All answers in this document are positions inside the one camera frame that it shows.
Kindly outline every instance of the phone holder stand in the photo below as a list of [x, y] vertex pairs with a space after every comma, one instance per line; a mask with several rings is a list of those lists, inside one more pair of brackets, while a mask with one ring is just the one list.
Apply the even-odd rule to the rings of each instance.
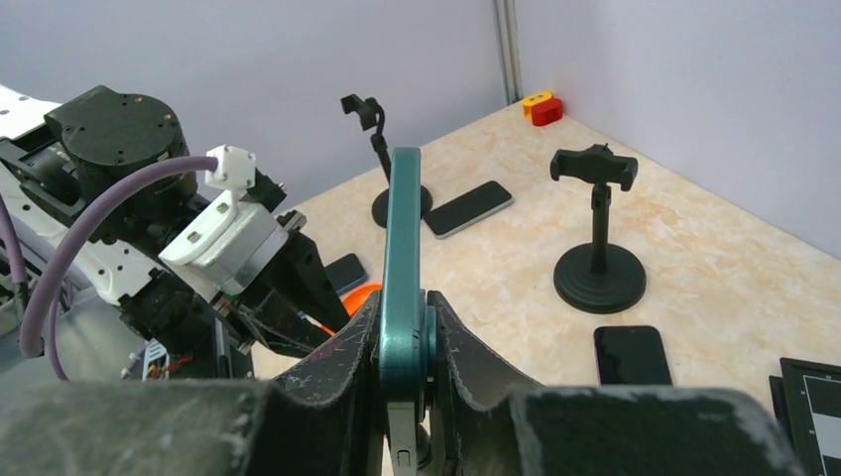
[[[380, 160], [380, 167], [386, 175], [386, 181], [391, 184], [392, 178], [392, 161], [389, 159], [389, 146], [386, 144], [386, 138], [383, 136], [383, 129], [386, 126], [386, 112], [383, 110], [377, 99], [369, 97], [364, 101], [356, 94], [345, 96], [341, 99], [342, 110], [345, 114], [355, 112], [359, 115], [359, 123], [362, 125], [362, 130], [367, 131], [374, 127], [377, 130], [371, 136], [371, 145], [374, 147], [374, 152], [377, 153], [377, 158]], [[420, 186], [420, 217], [432, 210], [432, 194], [425, 186]], [[377, 195], [374, 202], [371, 204], [371, 217], [374, 218], [374, 223], [382, 228], [386, 227], [389, 214], [389, 190], [386, 188], [382, 193]]]
[[593, 242], [570, 249], [554, 267], [555, 290], [577, 309], [619, 312], [636, 304], [646, 291], [646, 269], [640, 260], [607, 240], [611, 201], [607, 183], [619, 183], [622, 191], [628, 191], [637, 168], [636, 159], [614, 156], [606, 145], [579, 152], [559, 150], [552, 158], [553, 180], [568, 176], [593, 183]]

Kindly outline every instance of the white wall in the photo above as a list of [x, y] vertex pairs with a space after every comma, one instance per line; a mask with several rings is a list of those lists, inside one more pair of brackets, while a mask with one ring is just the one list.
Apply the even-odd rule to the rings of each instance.
[[841, 257], [841, 2], [521, 0], [517, 21], [526, 94]]
[[378, 167], [346, 94], [378, 98], [392, 147], [504, 106], [495, 28], [483, 0], [9, 0], [0, 83], [53, 101], [100, 83], [156, 96], [193, 152], [257, 153], [289, 206]]

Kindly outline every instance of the red block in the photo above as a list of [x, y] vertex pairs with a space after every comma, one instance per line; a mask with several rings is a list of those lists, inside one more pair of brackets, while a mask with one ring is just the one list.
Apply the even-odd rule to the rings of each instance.
[[532, 108], [532, 125], [545, 126], [563, 117], [563, 101], [553, 97]]

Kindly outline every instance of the black smartphone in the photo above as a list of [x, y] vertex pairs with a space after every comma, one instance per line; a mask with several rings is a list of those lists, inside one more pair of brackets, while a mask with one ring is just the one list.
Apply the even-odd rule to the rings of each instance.
[[442, 240], [512, 204], [514, 198], [491, 180], [428, 211], [423, 221], [435, 238]]
[[593, 337], [602, 385], [671, 385], [662, 340], [655, 328], [603, 326]]
[[344, 255], [324, 268], [327, 278], [338, 295], [350, 293], [368, 280], [368, 273], [362, 267], [356, 253]]

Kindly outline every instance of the beige countertop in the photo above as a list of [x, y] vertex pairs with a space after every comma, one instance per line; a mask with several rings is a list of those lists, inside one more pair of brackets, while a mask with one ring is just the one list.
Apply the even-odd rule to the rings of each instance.
[[[593, 315], [552, 285], [557, 259], [591, 239], [591, 185], [552, 181], [548, 164], [557, 149], [604, 143], [640, 160], [632, 190], [613, 187], [610, 242], [640, 258], [648, 290], [624, 312]], [[490, 179], [514, 196], [445, 240], [421, 225], [420, 283], [443, 292], [476, 335], [538, 381], [597, 385], [593, 330], [617, 324], [660, 330], [677, 386], [737, 389], [769, 412], [768, 377], [780, 374], [780, 357], [841, 364], [841, 262], [575, 120], [536, 128], [515, 105], [421, 151], [436, 205]], [[373, 151], [370, 159], [376, 164]], [[370, 205], [385, 186], [376, 169], [296, 207], [324, 263], [353, 252], [380, 281], [385, 230]], [[262, 378], [295, 362], [263, 348], [254, 361]]]

